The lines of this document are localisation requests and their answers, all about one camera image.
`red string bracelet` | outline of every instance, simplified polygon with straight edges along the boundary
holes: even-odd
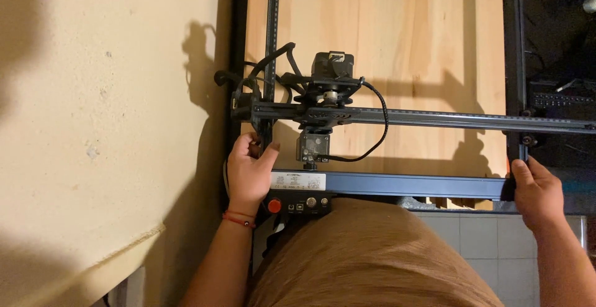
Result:
[[[229,216],[228,215],[228,212],[223,213],[222,218],[224,220],[232,221],[234,223],[243,225],[243,226],[248,227],[248,228],[256,228],[257,227],[256,224],[250,223],[249,221],[243,221],[243,220],[236,219],[236,218],[233,218],[233,217]]]
[[[244,213],[241,213],[241,212],[234,212],[234,211],[231,211],[231,210],[226,210],[225,212],[226,213],[230,213],[230,214],[238,214],[238,215],[246,216],[248,218],[253,218],[253,219],[256,217],[255,215],[248,215],[248,214],[244,214]]]

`hand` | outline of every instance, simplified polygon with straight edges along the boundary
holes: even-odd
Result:
[[[228,157],[229,210],[255,215],[259,204],[269,192],[271,170],[279,143],[271,143],[259,157],[260,148],[254,132],[241,135]]]
[[[528,165],[516,159],[511,164],[516,178],[516,207],[526,226],[536,234],[541,228],[566,222],[561,180],[530,157]]]

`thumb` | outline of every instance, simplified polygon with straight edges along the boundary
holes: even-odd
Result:
[[[261,157],[257,160],[257,163],[264,168],[269,170],[273,169],[273,164],[275,164],[275,160],[279,155],[279,147],[280,144],[277,142],[272,142],[267,146],[267,149],[264,150]]]
[[[511,163],[511,172],[516,179],[517,186],[527,186],[534,183],[534,177],[523,160],[515,159]]]

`finger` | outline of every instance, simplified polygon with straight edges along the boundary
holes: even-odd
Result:
[[[279,147],[280,145],[277,142],[270,143],[259,160],[257,160],[257,164],[264,169],[272,170],[273,164],[275,164],[275,160],[279,155]]]
[[[527,185],[534,184],[534,177],[532,176],[532,172],[528,166],[524,163],[523,160],[515,159],[511,163],[511,172],[516,179],[516,183],[518,187],[524,187]]]
[[[240,154],[243,156],[248,156],[249,144],[258,140],[259,136],[256,132],[243,133],[238,137],[238,139],[236,139],[231,154]]]
[[[546,167],[542,166],[538,160],[532,158],[532,156],[529,156],[528,165],[534,179],[542,179],[552,176],[551,172]]]
[[[249,156],[252,158],[259,158],[260,154],[260,146],[257,144],[250,143],[249,144]]]

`knob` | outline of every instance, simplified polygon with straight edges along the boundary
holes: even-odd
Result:
[[[317,204],[317,199],[315,199],[315,198],[308,198],[308,199],[306,199],[306,205],[309,208],[314,207],[316,204]]]
[[[281,210],[281,201],[279,201],[279,199],[271,199],[269,204],[267,204],[267,209],[269,209],[269,211],[273,214],[279,213]]]

